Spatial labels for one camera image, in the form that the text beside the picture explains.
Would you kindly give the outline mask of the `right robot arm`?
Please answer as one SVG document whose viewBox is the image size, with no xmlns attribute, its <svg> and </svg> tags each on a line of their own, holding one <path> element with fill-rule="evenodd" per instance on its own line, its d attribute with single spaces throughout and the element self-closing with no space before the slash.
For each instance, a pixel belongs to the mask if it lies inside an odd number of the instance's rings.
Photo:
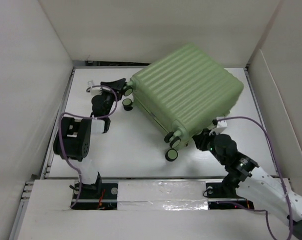
<svg viewBox="0 0 302 240">
<path fill-rule="evenodd" d="M 288 190 L 285 183 L 269 175 L 256 161 L 237 149 L 227 134 L 204 129 L 193 136 L 195 146 L 209 151 L 228 173 L 222 181 L 222 192 L 235 194 L 259 204 L 289 227 L 291 235 L 302 240 L 302 196 Z"/>
</svg>

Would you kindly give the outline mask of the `green hard-shell suitcase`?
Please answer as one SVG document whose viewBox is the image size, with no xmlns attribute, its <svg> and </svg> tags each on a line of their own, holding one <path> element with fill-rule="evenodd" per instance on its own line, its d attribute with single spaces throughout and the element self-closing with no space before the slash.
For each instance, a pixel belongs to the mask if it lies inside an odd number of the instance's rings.
<svg viewBox="0 0 302 240">
<path fill-rule="evenodd" d="M 169 144 L 167 161 L 213 119 L 227 116 L 243 83 L 193 43 L 188 43 L 135 73 L 124 87 L 126 111 L 138 107 Z"/>
</svg>

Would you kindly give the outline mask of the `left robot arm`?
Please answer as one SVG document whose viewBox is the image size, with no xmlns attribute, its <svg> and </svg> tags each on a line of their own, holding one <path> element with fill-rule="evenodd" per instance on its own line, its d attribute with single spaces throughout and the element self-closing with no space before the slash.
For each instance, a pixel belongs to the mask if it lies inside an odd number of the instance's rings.
<svg viewBox="0 0 302 240">
<path fill-rule="evenodd" d="M 85 191 L 91 198 L 102 194 L 102 183 L 100 173 L 87 158 L 90 139 L 94 134 L 108 132 L 110 116 L 115 112 L 125 89 L 125 78 L 101 82 L 99 85 L 90 84 L 86 92 L 92 94 L 91 114 L 79 116 L 64 112 L 59 118 L 53 151 L 78 173 L 79 183 L 72 188 Z"/>
</svg>

